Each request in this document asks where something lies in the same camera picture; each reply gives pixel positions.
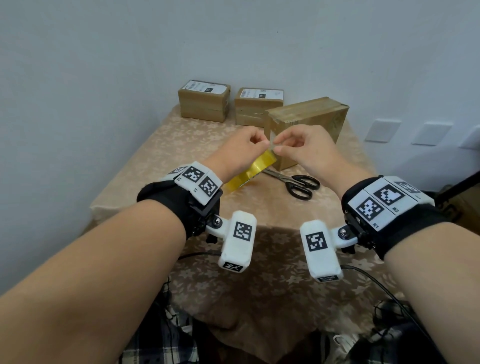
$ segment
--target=wrist-mounted device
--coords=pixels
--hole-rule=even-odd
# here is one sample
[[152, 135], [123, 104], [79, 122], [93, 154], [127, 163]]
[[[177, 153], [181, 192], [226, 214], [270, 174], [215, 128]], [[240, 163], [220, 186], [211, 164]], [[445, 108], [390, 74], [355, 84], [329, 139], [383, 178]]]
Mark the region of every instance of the wrist-mounted device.
[[170, 209], [185, 227], [187, 239], [207, 231], [207, 242], [222, 239], [218, 265], [234, 272], [243, 272], [250, 264], [257, 227], [254, 215], [235, 211], [230, 220], [221, 218], [222, 181], [198, 162], [175, 168], [158, 182], [145, 186], [137, 202], [151, 199]]
[[399, 177], [379, 176], [351, 187], [342, 198], [346, 225], [329, 230], [324, 222], [300, 228], [310, 274], [320, 282], [343, 277], [336, 249], [355, 253], [358, 243], [385, 254], [406, 237], [448, 221], [434, 200]]

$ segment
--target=forearm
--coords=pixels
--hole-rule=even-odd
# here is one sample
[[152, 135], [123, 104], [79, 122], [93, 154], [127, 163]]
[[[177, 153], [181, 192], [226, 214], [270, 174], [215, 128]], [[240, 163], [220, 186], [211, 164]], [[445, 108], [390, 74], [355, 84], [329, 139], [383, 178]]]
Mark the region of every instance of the forearm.
[[0, 345], [8, 348], [3, 352], [11, 354], [9, 359], [26, 358], [25, 347], [35, 346], [42, 348], [41, 353], [31, 350], [35, 362], [39, 357], [49, 363], [73, 362], [77, 357], [88, 357], [90, 363], [114, 360], [184, 243], [182, 223], [156, 201], [142, 201], [120, 212], [0, 299]]
[[385, 263], [449, 363], [478, 363], [480, 238], [442, 223], [397, 244]]

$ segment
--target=cardboard box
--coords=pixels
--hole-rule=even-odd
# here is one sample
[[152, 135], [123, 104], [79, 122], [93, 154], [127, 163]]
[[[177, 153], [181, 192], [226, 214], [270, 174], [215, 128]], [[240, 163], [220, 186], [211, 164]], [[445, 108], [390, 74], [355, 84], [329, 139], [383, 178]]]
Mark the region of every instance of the cardboard box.
[[178, 90], [184, 118], [224, 122], [228, 114], [230, 85], [190, 80]]
[[[272, 142], [285, 129], [296, 124], [321, 125], [336, 143], [342, 130], [349, 106], [329, 97], [317, 98], [298, 104], [267, 110], [268, 118], [265, 135]], [[273, 164], [276, 170], [296, 165], [290, 158], [277, 157]]]
[[283, 106], [283, 90], [242, 87], [235, 96], [236, 123], [264, 128], [266, 111], [280, 106]]

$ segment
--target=patterned tablecloth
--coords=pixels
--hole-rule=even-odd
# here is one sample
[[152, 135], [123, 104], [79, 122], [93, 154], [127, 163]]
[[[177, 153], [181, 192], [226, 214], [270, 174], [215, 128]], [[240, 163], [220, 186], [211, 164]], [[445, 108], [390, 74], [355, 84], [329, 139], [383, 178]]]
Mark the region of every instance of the patterned tablecloth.
[[[230, 116], [225, 123], [180, 117], [173, 108], [162, 125], [138, 149], [123, 169], [91, 204], [100, 223], [135, 203], [138, 191], [176, 166], [202, 160], [215, 151], [240, 126]], [[337, 142], [351, 162], [374, 171], [361, 144], [346, 122]], [[300, 166], [284, 174], [303, 174]], [[321, 219], [329, 228], [340, 226], [340, 201], [328, 188], [315, 191], [311, 201], [290, 196], [285, 185], [264, 173], [221, 199], [220, 215], [236, 210], [257, 217], [258, 227], [250, 266], [241, 274], [220, 269], [218, 258], [201, 255], [178, 262], [171, 272], [173, 303], [208, 323], [227, 345], [243, 349], [269, 363], [289, 352], [295, 343], [316, 328], [342, 333], [367, 332], [372, 327], [372, 307], [384, 294], [357, 272], [345, 279], [317, 283], [310, 277], [299, 227]], [[183, 254], [220, 250], [205, 236], [187, 241]], [[357, 246], [355, 255], [338, 253], [341, 264], [352, 264], [373, 273], [393, 293], [391, 275], [373, 251]]]

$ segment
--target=black scissor handle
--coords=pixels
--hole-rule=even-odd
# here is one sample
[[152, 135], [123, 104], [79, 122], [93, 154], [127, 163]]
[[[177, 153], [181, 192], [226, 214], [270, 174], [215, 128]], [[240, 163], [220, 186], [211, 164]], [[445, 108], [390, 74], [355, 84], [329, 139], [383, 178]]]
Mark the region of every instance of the black scissor handle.
[[299, 184], [286, 182], [285, 186], [287, 187], [288, 193], [299, 200], [311, 200], [313, 197], [313, 193], [308, 188], [302, 187]]
[[313, 177], [306, 176], [304, 174], [296, 174], [295, 176], [292, 176], [292, 178], [311, 190], [318, 190], [320, 188], [320, 182]]

